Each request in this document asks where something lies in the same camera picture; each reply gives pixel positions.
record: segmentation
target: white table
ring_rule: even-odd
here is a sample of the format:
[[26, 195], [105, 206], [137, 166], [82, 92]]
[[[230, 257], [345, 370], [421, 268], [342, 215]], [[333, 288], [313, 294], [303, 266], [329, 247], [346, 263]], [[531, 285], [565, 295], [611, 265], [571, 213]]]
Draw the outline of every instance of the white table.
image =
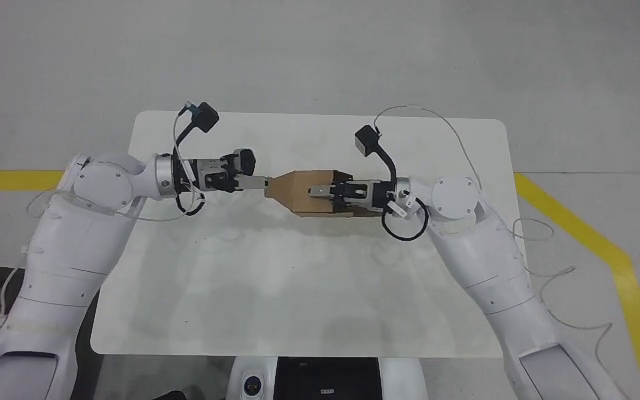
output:
[[[145, 160], [168, 152], [174, 115], [138, 115], [130, 153]], [[184, 157], [217, 158], [248, 147], [260, 175], [339, 169], [356, 178], [386, 178], [384, 164], [363, 158], [353, 144], [354, 133], [371, 121], [221, 113], [209, 134], [194, 131], [181, 149]], [[451, 122], [485, 197], [508, 223], [518, 218], [504, 125]], [[431, 182], [470, 175], [441, 120], [383, 117], [379, 126], [399, 176]], [[171, 200], [148, 201], [143, 212], [152, 218], [177, 214]], [[395, 228], [412, 223], [395, 222]], [[427, 235], [401, 243], [384, 233], [377, 218], [299, 218], [260, 191], [208, 193], [196, 217], [138, 222], [100, 293], [91, 343], [105, 354], [501, 356], [482, 313]]]

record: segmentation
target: yellow tape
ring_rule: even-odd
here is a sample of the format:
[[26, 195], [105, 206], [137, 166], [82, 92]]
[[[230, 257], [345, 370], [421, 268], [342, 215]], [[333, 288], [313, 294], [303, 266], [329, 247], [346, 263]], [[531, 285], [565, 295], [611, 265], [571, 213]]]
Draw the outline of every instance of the yellow tape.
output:
[[0, 171], [0, 190], [47, 190], [64, 171]]
[[514, 174], [514, 177], [518, 195], [609, 265], [618, 290], [636, 361], [640, 365], [640, 288], [631, 257], [529, 178], [520, 173]]
[[[0, 190], [47, 190], [63, 171], [0, 171]], [[640, 363], [640, 288], [631, 257], [587, 225], [523, 174], [514, 174], [518, 194], [609, 265], [627, 322], [636, 360]]]

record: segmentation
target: cardboard box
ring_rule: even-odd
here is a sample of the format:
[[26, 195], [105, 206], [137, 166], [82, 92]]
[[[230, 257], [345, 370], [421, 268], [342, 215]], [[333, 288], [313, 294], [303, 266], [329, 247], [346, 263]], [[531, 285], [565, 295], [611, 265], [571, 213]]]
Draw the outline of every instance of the cardboard box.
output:
[[331, 185], [334, 181], [351, 177], [336, 170], [292, 171], [269, 180], [264, 196], [276, 200], [300, 217], [373, 217], [379, 213], [359, 207], [335, 210], [329, 199], [309, 196], [314, 185]]

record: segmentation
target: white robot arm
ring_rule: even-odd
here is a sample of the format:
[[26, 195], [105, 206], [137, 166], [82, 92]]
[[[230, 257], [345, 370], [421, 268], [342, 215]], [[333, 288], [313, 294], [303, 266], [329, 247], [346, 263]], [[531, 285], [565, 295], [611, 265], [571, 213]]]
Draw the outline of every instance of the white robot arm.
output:
[[[522, 400], [625, 399], [593, 355], [562, 334], [560, 324], [531, 289], [524, 259], [513, 234], [485, 202], [469, 178], [444, 177], [429, 186], [397, 178], [390, 157], [370, 126], [356, 133], [366, 157], [377, 153], [391, 172], [389, 181], [334, 182], [316, 186], [313, 197], [334, 205], [383, 212], [383, 226], [400, 240], [424, 230], [458, 285], [476, 302], [493, 328], [504, 356], [509, 382]], [[423, 230], [412, 238], [390, 232], [385, 215], [417, 215]]]
[[[206, 131], [217, 121], [207, 107], [194, 106], [189, 130]], [[252, 176], [255, 157], [248, 149], [188, 163], [192, 183], [168, 154], [147, 163], [129, 155], [78, 155], [69, 164], [31, 238], [22, 288], [0, 328], [0, 398], [71, 396], [80, 324], [147, 199], [174, 199], [191, 184], [200, 191], [264, 188], [264, 178]]]
[[[200, 190], [264, 188], [266, 182], [252, 176], [255, 158], [248, 150], [189, 164]], [[187, 190], [188, 178], [176, 165], [169, 155], [146, 164], [131, 156], [81, 155], [67, 168], [33, 235], [22, 289], [0, 328], [3, 399], [69, 398], [87, 307], [122, 255], [146, 199]], [[391, 181], [347, 180], [322, 189], [312, 187], [310, 195], [429, 218], [426, 229], [438, 253], [498, 337], [520, 399], [624, 399], [595, 358], [564, 337], [536, 299], [511, 233], [470, 179], [443, 178], [427, 186], [396, 178], [394, 167]], [[461, 221], [468, 224], [452, 227]]]

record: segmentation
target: floor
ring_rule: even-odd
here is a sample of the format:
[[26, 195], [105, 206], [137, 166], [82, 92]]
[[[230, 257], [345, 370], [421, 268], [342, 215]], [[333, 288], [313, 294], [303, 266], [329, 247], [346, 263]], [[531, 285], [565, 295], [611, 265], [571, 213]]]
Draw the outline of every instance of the floor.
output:
[[[504, 122], [514, 171], [629, 253], [637, 275], [638, 21], [633, 0], [2, 2], [0, 169], [63, 169], [80, 151], [126, 151], [137, 113], [185, 100], [361, 115], [418, 103]], [[0, 192], [0, 265], [15, 265], [33, 232], [24, 211], [33, 196]], [[560, 229], [527, 254], [534, 270], [578, 267], [550, 285], [548, 303], [575, 324], [614, 323], [603, 362], [640, 398], [609, 267]], [[586, 348], [598, 338], [571, 335]], [[430, 398], [515, 398], [501, 360], [423, 367]], [[229, 359], [105, 357], [95, 398], [196, 384], [218, 399], [229, 368]]]

